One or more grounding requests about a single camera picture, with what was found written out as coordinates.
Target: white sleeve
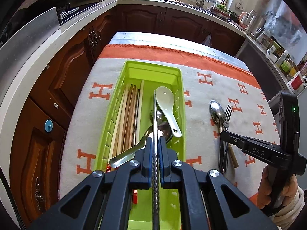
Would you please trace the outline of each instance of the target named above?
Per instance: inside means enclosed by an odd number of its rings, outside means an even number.
[[[300,211],[303,209],[304,205],[304,191],[298,187],[292,202],[280,210],[272,221],[282,230],[286,230],[300,214]]]

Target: green utensil tray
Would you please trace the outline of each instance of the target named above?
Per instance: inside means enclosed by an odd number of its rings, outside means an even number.
[[[182,132],[181,138],[173,137],[167,144],[176,151],[178,158],[185,161],[185,100],[181,70],[175,67],[152,63],[126,61],[119,75],[110,105],[106,114],[94,170],[106,170],[108,156],[114,132],[115,122],[126,84],[134,84],[140,88],[144,80],[140,136],[152,125],[150,111],[153,109],[153,93],[159,86],[169,88],[175,98],[173,113]],[[129,216],[129,230],[152,229],[151,213],[152,191],[138,190],[138,203],[132,205]],[[178,190],[160,188],[160,229],[180,230],[180,207]]]

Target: white ceramic spoon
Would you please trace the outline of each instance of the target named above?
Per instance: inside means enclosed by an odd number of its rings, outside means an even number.
[[[181,131],[172,112],[174,107],[174,94],[167,87],[160,86],[156,89],[156,98],[161,111],[172,129],[174,137],[181,137]]]

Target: brown wooden cabinet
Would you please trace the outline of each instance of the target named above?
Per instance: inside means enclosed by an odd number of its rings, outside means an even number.
[[[59,165],[66,131],[30,98],[16,126],[10,156],[10,188],[26,226],[58,201]]]
[[[118,5],[118,31],[163,34],[166,8],[149,5]]]
[[[110,42],[117,32],[116,7],[103,13],[90,23],[90,34],[93,35],[95,47],[91,48],[93,62],[97,60],[102,49]]]
[[[212,22],[187,12],[166,9],[164,35],[201,43],[209,34]]]
[[[88,28],[79,31],[60,49],[30,92],[35,103],[66,130],[93,66]]]
[[[10,186],[26,226],[58,201],[66,131],[91,68],[117,28],[113,8],[76,33],[43,70],[23,106],[11,148]]]
[[[211,35],[211,47],[235,56],[244,37],[209,19],[171,8],[118,5],[119,31],[163,34],[196,43]]]
[[[211,30],[211,47],[221,52],[235,56],[245,38],[234,31],[215,23]]]

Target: kitchen sink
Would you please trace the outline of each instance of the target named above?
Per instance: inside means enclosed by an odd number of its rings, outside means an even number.
[[[204,8],[199,8],[198,6],[195,6],[195,5],[192,5],[192,4],[189,4],[189,3],[185,3],[185,2],[181,2],[181,1],[177,1],[177,0],[161,0],[163,2],[170,2],[170,3],[175,3],[175,4],[180,4],[180,5],[183,5],[183,6],[187,6],[187,7],[192,7],[192,8],[195,8],[195,9],[199,9],[207,14],[210,14],[207,9],[204,9]]]

